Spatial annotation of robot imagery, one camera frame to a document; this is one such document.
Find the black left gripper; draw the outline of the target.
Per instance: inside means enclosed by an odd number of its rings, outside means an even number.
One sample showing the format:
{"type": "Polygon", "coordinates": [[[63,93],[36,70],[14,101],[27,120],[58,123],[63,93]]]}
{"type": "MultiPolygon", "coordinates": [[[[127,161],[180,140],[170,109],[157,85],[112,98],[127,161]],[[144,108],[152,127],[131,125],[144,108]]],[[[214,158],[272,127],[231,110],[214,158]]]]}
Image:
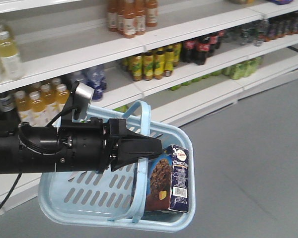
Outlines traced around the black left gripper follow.
{"type": "Polygon", "coordinates": [[[64,145],[55,171],[116,171],[139,159],[157,158],[162,154],[160,139],[141,135],[127,129],[125,119],[92,118],[80,123],[62,119],[59,137],[64,145]]]}

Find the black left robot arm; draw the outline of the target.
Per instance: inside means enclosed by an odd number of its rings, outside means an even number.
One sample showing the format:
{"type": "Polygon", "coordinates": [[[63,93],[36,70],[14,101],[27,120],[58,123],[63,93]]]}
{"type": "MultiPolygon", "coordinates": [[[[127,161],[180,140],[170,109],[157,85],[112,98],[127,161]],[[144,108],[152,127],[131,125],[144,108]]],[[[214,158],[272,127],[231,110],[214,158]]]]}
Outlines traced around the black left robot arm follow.
{"type": "Polygon", "coordinates": [[[59,127],[0,121],[0,174],[103,173],[161,153],[159,139],[132,132],[125,119],[63,120],[59,127]]]}

